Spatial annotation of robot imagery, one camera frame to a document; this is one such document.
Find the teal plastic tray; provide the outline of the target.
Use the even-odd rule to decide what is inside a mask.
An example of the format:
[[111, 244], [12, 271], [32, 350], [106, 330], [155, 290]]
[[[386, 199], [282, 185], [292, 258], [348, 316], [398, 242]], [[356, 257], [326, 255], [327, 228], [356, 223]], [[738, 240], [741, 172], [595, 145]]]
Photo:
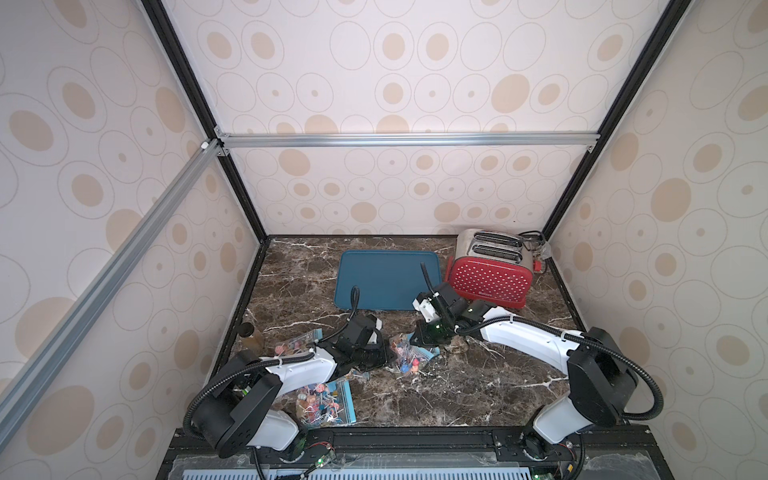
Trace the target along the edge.
[[430, 251], [348, 250], [340, 258], [334, 305], [351, 309], [351, 289], [360, 290], [358, 307], [362, 310], [410, 311], [412, 302], [427, 285], [420, 265], [424, 264], [430, 281], [441, 280], [439, 257]]

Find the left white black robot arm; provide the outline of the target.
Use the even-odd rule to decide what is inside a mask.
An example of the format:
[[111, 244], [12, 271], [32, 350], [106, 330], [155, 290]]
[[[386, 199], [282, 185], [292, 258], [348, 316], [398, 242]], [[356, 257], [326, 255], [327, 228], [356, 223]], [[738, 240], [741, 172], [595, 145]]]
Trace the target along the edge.
[[221, 458], [247, 447], [284, 451], [299, 436], [299, 424], [276, 411], [276, 398], [311, 384], [325, 384], [350, 371], [369, 372], [394, 358], [372, 314], [356, 313], [337, 332], [306, 353], [259, 357], [241, 351], [191, 400], [182, 420], [187, 437], [204, 440]]

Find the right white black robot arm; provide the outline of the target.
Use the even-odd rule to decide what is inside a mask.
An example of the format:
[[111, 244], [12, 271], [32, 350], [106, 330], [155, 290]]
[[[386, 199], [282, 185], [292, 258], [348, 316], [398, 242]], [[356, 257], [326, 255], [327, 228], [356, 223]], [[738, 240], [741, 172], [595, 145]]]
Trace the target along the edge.
[[536, 410], [521, 434], [522, 447], [534, 459], [588, 427], [651, 420], [663, 410], [658, 383], [605, 330], [558, 329], [482, 299], [469, 301], [446, 282], [418, 294], [413, 307], [422, 315], [410, 338], [414, 346], [440, 347], [455, 337], [472, 337], [515, 349], [566, 375], [569, 392]]

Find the candy ziploc bag front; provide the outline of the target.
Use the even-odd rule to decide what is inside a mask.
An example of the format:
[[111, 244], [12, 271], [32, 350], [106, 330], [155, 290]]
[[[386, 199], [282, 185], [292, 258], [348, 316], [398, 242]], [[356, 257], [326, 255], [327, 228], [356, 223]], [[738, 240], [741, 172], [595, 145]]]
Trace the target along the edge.
[[349, 382], [340, 379], [298, 390], [296, 415], [307, 428], [348, 426], [357, 421]]

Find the red silver toaster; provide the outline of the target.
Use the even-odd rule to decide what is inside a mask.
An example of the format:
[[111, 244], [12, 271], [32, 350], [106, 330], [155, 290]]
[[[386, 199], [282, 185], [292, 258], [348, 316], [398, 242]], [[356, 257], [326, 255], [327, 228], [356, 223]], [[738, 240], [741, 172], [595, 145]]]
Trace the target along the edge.
[[446, 281], [462, 297], [522, 309], [541, 270], [536, 243], [525, 236], [467, 229], [457, 237]]

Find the brown spice jar black cap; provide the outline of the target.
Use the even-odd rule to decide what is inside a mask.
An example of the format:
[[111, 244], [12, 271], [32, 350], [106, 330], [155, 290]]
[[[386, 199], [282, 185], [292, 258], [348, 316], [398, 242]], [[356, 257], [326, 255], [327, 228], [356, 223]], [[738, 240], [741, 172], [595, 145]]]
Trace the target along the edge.
[[263, 333], [252, 323], [243, 322], [236, 329], [242, 347], [255, 355], [262, 355], [265, 349]]

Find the horizontal aluminium frame bar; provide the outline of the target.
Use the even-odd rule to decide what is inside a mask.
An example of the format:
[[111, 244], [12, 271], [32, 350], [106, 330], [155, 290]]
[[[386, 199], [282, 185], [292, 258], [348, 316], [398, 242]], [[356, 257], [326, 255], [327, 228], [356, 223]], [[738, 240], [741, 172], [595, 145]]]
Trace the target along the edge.
[[354, 134], [223, 134], [227, 148], [373, 148], [582, 145], [594, 146], [597, 132], [448, 132], [448, 133], [354, 133]]

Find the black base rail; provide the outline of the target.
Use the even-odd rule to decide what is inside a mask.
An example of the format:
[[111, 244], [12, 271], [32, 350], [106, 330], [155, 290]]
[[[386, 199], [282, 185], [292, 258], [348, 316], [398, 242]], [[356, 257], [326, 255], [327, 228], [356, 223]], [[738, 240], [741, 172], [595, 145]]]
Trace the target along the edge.
[[649, 427], [593, 427], [543, 460], [525, 454], [519, 427], [337, 427], [309, 432], [294, 460], [269, 448], [219, 458], [176, 434], [160, 479], [670, 479]]

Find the left slanted aluminium frame bar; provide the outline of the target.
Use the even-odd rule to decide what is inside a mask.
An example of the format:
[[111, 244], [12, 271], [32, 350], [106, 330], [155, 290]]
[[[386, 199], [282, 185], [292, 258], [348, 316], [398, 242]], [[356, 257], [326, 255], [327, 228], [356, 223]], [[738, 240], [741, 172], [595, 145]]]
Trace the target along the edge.
[[222, 152], [222, 148], [221, 140], [209, 139], [198, 149], [20, 371], [1, 400], [2, 448], [6, 448], [14, 438], [209, 163]]

